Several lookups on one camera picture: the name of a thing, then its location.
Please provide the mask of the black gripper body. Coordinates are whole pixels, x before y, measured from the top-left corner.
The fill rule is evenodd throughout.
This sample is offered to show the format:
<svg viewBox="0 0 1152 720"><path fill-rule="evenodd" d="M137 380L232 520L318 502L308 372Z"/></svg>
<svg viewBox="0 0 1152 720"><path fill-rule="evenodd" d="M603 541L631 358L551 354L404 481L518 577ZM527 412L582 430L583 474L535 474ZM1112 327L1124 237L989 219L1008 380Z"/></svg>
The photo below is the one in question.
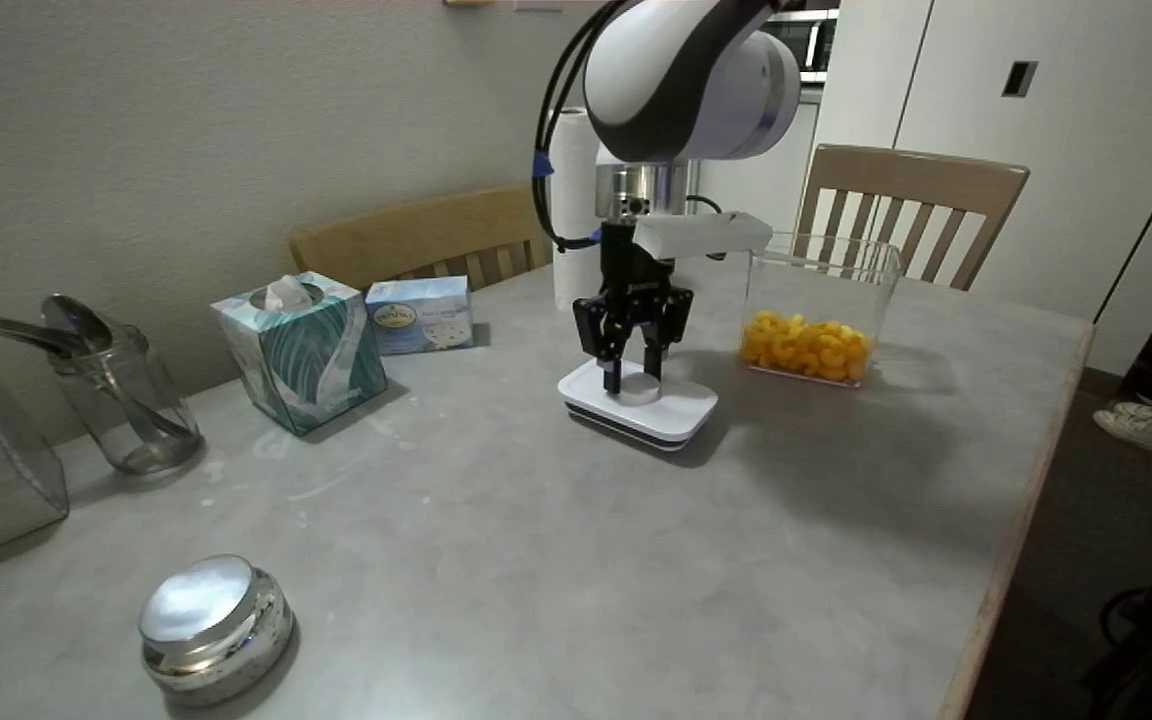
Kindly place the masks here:
<svg viewBox="0 0 1152 720"><path fill-rule="evenodd" d="M637 242L631 219L599 228L599 306L608 315L664 315L671 302L671 263Z"/></svg>

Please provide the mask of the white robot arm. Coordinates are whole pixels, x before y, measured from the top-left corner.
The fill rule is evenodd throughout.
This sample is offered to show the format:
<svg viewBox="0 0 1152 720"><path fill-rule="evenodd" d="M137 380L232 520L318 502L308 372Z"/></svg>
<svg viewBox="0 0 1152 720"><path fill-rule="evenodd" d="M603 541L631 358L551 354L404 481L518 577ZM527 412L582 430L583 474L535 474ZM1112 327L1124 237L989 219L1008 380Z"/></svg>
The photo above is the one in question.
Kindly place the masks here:
<svg viewBox="0 0 1152 720"><path fill-rule="evenodd" d="M767 150L802 105L802 59L767 17L773 0L608 0L583 59L598 138L627 163ZM599 292L574 302L608 397L624 388L627 337L646 332L646 372L659 375L691 313L671 263L641 242L646 228L646 215L599 224Z"/></svg>

